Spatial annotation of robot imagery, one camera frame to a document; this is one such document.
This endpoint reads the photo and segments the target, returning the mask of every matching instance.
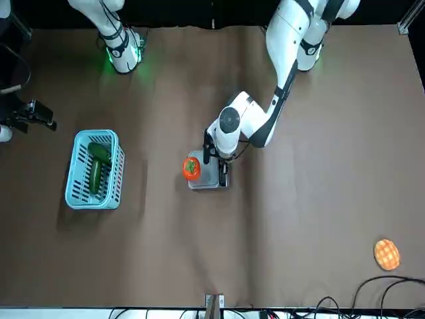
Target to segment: robotic arm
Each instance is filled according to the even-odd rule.
[[[125,28],[116,14],[124,0],[68,0],[98,28],[107,46],[110,61],[120,74],[131,72],[141,62],[143,39]]]
[[[272,139],[276,122],[298,70],[309,70],[319,58],[323,37],[341,17],[350,17],[360,0],[281,0],[267,28],[266,46],[278,77],[267,111],[246,92],[239,93],[208,127],[204,163],[211,156],[235,158],[240,133],[256,148]]]

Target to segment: blue plastic basket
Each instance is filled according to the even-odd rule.
[[[112,166],[102,166],[99,192],[90,193],[89,179],[93,156],[88,153],[90,142],[102,144],[111,152]],[[71,164],[66,183],[65,200],[73,209],[115,209],[120,204],[124,152],[118,136],[111,130],[84,130],[74,141]]]

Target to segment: green cucumber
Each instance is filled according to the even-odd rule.
[[[102,162],[96,158],[93,159],[92,169],[90,170],[90,193],[97,195],[100,187],[100,178],[102,177]]]
[[[109,166],[112,165],[111,153],[102,144],[90,142],[88,144],[88,152],[105,164],[108,164]]]

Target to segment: tomato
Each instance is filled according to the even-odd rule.
[[[183,162],[183,176],[189,181],[194,181],[201,176],[201,164],[197,158],[186,158]]]

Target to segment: round bread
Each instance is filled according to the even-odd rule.
[[[375,245],[375,260],[384,270],[394,270],[400,265],[400,253],[394,243],[383,239]]]

